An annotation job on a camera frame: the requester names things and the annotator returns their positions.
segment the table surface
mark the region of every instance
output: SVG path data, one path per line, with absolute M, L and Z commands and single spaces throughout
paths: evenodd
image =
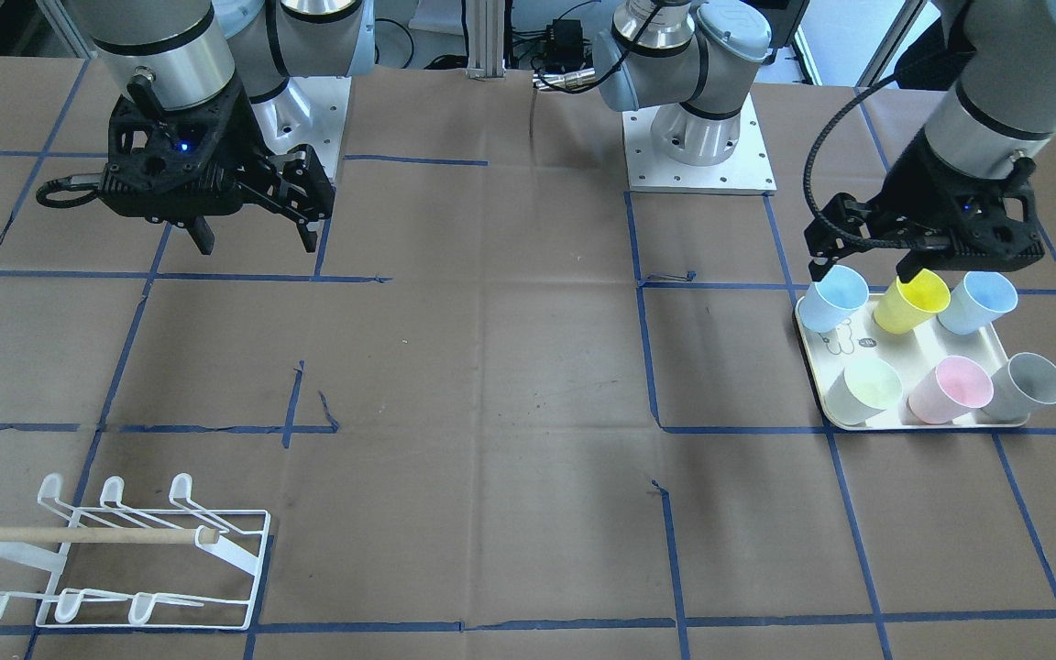
M 727 197 L 626 192 L 596 95 L 353 84 L 318 254 L 248 208 L 201 258 L 35 204 L 100 168 L 116 92 L 96 63 L 0 59 L 0 525 L 56 523 L 31 504 L 48 472 L 144 505 L 189 472 L 202 504 L 275 517 L 247 634 L 37 638 L 17 605 L 0 657 L 1056 657 L 1056 407 L 1004 434 L 818 413 L 797 181 L 850 89 L 756 87 L 780 189 Z M 851 113 L 818 193 L 874 193 L 938 99 Z M 1039 166 L 1052 256 L 997 331 L 1056 362 L 1056 139 Z M 883 285 L 897 259 L 848 263 Z M 41 582 L 0 560 L 0 588 Z

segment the tray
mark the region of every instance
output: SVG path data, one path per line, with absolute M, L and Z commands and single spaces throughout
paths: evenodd
M 814 333 L 802 325 L 797 316 L 802 301 L 793 308 L 796 333 L 805 347 L 805 362 L 809 376 L 813 378 L 817 399 L 822 401 L 822 413 L 834 426 L 847 431 L 901 431 L 914 429 L 1011 429 L 1021 427 L 1030 420 L 997 421 L 979 410 L 956 417 L 947 423 L 925 423 L 907 408 L 907 397 L 940 360 L 949 355 L 963 355 L 975 359 L 985 372 L 993 373 L 1008 362 L 1010 356 L 997 337 L 997 329 L 989 323 L 972 335 L 956 335 L 944 329 L 938 319 L 930 319 L 914 327 L 906 335 L 887 333 L 874 322 L 872 314 L 883 294 L 871 294 L 871 300 L 862 309 L 841 322 L 829 333 Z M 893 410 L 885 410 L 862 423 L 850 427 L 833 419 L 826 408 L 825 394 L 842 375 L 850 360 L 864 356 L 874 356 L 887 360 L 895 367 L 902 379 L 904 397 Z

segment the gray cup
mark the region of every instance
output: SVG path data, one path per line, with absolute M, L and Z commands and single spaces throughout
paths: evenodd
M 1001 421 L 1056 404 L 1056 366 L 1038 354 L 1018 354 L 993 375 L 993 400 L 983 410 Z

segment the white drying rack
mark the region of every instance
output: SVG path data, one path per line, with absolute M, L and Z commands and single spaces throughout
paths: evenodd
M 173 476 L 169 502 L 173 509 L 134 509 L 122 504 L 125 480 L 110 476 L 100 490 L 100 506 L 72 506 L 59 501 L 63 476 L 52 473 L 43 477 L 38 488 L 38 505 L 67 521 L 67 527 L 0 527 L 0 559 L 11 560 L 51 573 L 46 589 L 41 593 L 0 590 L 0 620 L 12 598 L 38 601 L 35 625 L 45 628 L 211 628 L 247 629 L 251 625 L 256 596 L 263 578 L 264 555 L 267 552 L 267 531 L 271 514 L 264 510 L 214 510 L 193 502 L 193 480 L 187 473 Z M 238 517 L 259 522 L 254 529 L 241 529 L 229 522 Z M 257 536 L 257 552 L 246 550 L 231 539 Z M 33 543 L 59 543 L 57 551 L 45 550 Z M 231 567 L 251 577 L 250 593 L 242 599 L 210 598 L 191 593 L 121 593 L 99 588 L 67 587 L 59 592 L 59 578 L 67 567 L 68 551 L 74 543 L 139 543 L 193 544 L 202 552 L 223 560 Z M 125 622 L 76 622 L 80 605 L 99 602 L 129 602 L 129 618 Z M 156 622 L 149 620 L 155 606 L 159 610 L 178 607 L 203 607 L 206 604 L 223 608 L 238 607 L 243 611 L 240 625 L 206 625 L 206 623 Z

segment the yellow cup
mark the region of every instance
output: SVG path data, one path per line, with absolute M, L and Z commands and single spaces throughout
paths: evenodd
M 874 322 L 887 333 L 902 335 L 942 313 L 949 302 L 948 285 L 939 275 L 923 268 L 906 284 L 895 277 L 891 287 L 879 299 Z

